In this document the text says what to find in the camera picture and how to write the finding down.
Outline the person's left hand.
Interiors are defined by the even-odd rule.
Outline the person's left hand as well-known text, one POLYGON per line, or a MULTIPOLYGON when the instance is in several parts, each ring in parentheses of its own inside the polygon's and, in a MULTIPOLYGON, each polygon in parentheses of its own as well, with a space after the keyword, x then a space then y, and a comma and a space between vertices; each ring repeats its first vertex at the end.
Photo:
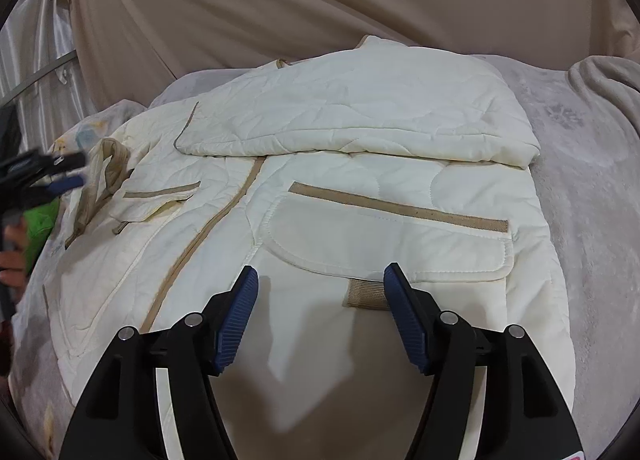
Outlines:
POLYGON ((4 242, 11 248, 0 253, 1 282, 15 293, 23 292, 27 285, 25 251, 28 246, 24 218, 16 224, 6 226, 3 236, 4 242))

